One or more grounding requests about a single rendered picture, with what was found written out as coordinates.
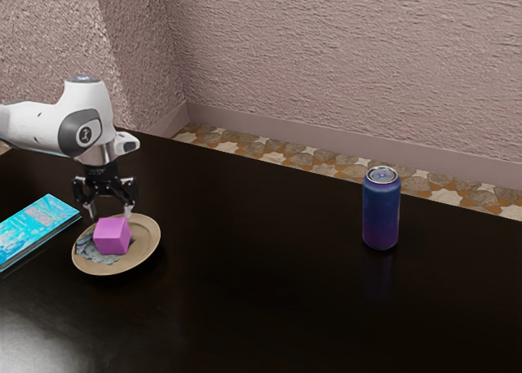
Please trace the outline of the teal flat carton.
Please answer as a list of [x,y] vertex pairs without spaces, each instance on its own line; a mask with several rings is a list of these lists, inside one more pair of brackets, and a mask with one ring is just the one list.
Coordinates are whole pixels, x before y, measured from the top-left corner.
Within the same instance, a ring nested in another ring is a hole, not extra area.
[[80,211],[51,194],[0,223],[0,273],[81,218]]

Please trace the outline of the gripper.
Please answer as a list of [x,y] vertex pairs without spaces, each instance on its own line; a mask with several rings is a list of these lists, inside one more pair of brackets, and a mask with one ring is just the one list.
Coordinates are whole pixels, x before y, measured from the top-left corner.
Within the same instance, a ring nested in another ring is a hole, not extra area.
[[137,179],[121,178],[117,161],[102,166],[84,165],[84,176],[72,180],[73,196],[82,198],[81,203],[88,210],[91,220],[97,220],[95,196],[105,195],[121,198],[124,216],[130,219],[137,197]]

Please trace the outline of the purple cube block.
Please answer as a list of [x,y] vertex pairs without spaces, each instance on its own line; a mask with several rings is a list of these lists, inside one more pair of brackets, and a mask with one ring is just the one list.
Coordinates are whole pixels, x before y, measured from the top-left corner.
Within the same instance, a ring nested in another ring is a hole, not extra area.
[[126,217],[99,218],[93,240],[102,255],[126,254],[131,241],[131,230]]

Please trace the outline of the tan plate with blue centre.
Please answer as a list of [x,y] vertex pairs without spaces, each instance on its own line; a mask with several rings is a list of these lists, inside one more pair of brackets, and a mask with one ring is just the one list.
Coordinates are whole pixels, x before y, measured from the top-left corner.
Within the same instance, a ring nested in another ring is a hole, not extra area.
[[124,273],[143,263],[158,247],[161,239],[159,225],[152,218],[134,213],[128,220],[133,242],[124,255],[119,255],[118,260],[111,264],[89,260],[85,254],[77,252],[77,244],[86,245],[85,236],[92,237],[95,224],[88,227],[73,244],[71,253],[74,265],[82,272],[95,276],[108,276]]

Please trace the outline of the blue purple drink can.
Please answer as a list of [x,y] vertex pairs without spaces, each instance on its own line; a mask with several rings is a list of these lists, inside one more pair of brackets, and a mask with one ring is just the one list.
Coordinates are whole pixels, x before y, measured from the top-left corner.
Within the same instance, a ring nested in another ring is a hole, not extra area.
[[398,242],[401,181],[387,166],[371,167],[362,188],[362,237],[365,244],[384,251]]

